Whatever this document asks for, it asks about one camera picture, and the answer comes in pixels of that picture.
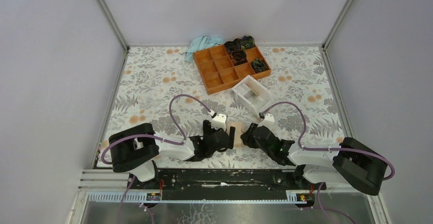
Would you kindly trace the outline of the beige card holder wallet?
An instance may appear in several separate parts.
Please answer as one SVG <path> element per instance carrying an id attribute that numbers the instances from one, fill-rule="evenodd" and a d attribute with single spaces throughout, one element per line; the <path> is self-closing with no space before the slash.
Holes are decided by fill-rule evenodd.
<path id="1" fill-rule="evenodd" d="M 246 131 L 246 125 L 243 122 L 237 121 L 237 122 L 229 122 L 227 124 L 228 133 L 230 133 L 230 128 L 234 127 L 234 143 L 233 148 L 234 149 L 240 149 L 243 146 L 243 141 L 241 139 L 241 135 Z"/>

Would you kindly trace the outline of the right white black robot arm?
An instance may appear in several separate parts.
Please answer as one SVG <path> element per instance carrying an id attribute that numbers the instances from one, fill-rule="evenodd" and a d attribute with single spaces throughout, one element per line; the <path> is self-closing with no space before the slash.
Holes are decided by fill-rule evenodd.
<path id="1" fill-rule="evenodd" d="M 395 173 L 386 158 L 351 137 L 340 145 L 313 148 L 280 139 L 269 128 L 253 123 L 240 138 L 245 146 L 262 150 L 277 164 L 295 167 L 293 183 L 299 189 L 324 182 L 348 184 L 364 194 L 378 195 L 382 182 Z"/>

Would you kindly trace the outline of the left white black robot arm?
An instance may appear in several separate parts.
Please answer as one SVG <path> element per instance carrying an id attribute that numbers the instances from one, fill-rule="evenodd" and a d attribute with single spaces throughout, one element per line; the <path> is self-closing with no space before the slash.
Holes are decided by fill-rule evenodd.
<path id="1" fill-rule="evenodd" d="M 215 152 L 232 149 L 235 127 L 225 131 L 215 129 L 211 122 L 203 122 L 203 135 L 163 137 L 154 131 L 152 124 L 143 123 L 109 137 L 109 146 L 102 152 L 101 160 L 110 164 L 115 173 L 128 172 L 147 189 L 158 184 L 155 158 L 172 157 L 181 161 L 198 162 L 212 157 Z"/>

